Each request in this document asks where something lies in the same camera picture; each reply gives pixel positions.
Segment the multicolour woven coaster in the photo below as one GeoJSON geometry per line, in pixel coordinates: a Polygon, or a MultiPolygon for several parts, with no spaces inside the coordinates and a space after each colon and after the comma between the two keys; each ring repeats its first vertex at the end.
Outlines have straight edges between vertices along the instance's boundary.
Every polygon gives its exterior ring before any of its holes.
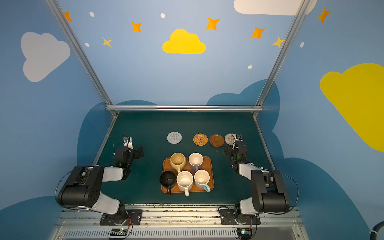
{"type": "Polygon", "coordinates": [[[236,134],[230,133],[225,136],[225,142],[230,146],[232,146],[236,141],[237,141],[236,134]]]}

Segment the brown wooden coaster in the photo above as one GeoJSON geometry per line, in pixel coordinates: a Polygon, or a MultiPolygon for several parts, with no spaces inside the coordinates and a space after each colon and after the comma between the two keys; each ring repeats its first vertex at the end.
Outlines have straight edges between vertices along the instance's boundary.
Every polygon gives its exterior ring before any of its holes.
{"type": "Polygon", "coordinates": [[[215,148],[220,148],[224,145],[225,139],[218,134],[214,134],[209,138],[210,144],[215,148]]]}

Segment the rattan woven coaster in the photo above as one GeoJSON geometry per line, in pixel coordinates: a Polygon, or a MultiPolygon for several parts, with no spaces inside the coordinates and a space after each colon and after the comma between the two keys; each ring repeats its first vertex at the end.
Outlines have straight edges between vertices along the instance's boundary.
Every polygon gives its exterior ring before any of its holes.
{"type": "Polygon", "coordinates": [[[208,137],[204,134],[196,134],[193,137],[193,142],[197,146],[205,146],[208,143],[208,137]]]}

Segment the grey woven coaster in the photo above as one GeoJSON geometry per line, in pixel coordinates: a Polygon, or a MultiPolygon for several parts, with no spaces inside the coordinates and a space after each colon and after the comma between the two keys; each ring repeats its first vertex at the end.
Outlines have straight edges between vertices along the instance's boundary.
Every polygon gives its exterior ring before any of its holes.
{"type": "Polygon", "coordinates": [[[182,135],[179,132],[171,132],[167,135],[167,141],[172,145],[176,145],[182,141],[182,135]]]}

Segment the cream yellow mug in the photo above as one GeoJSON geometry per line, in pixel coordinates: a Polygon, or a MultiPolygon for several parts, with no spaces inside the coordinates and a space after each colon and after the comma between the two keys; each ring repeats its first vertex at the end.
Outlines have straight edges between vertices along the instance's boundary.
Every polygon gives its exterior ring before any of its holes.
{"type": "Polygon", "coordinates": [[[179,174],[186,165],[186,157],[182,153],[174,153],[170,157],[171,167],[179,174]]]}

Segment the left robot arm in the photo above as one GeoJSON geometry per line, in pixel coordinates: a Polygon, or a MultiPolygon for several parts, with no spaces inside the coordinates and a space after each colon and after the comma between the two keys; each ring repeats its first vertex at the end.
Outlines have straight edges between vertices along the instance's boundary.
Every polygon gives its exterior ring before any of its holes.
{"type": "Polygon", "coordinates": [[[107,215],[122,211],[123,203],[102,193],[106,182],[126,180],[133,161],[144,156],[143,146],[120,147],[115,152],[115,166],[76,166],[68,172],[61,190],[55,190],[57,203],[66,209],[90,209],[107,215]]]}

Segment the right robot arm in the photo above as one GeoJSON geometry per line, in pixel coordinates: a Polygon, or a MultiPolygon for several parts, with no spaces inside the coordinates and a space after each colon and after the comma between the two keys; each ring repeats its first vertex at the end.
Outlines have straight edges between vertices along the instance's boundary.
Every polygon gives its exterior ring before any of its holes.
{"type": "Polygon", "coordinates": [[[235,172],[251,181],[251,197],[237,204],[238,212],[242,215],[288,213],[291,201],[282,174],[249,162],[247,150],[243,141],[236,141],[224,149],[235,172]]]}

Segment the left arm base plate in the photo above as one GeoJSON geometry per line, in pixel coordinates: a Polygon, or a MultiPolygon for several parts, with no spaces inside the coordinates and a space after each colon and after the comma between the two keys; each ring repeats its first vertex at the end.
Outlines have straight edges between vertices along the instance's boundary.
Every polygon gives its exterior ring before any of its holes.
{"type": "Polygon", "coordinates": [[[114,215],[102,214],[100,226],[138,226],[142,219],[142,210],[125,210],[114,215]]]}

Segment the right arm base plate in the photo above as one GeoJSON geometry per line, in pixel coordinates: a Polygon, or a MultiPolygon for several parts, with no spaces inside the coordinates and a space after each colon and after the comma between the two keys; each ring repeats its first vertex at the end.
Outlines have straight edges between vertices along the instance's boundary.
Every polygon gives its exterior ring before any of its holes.
{"type": "Polygon", "coordinates": [[[218,209],[222,225],[260,225],[259,215],[243,215],[234,209],[218,209]]]}

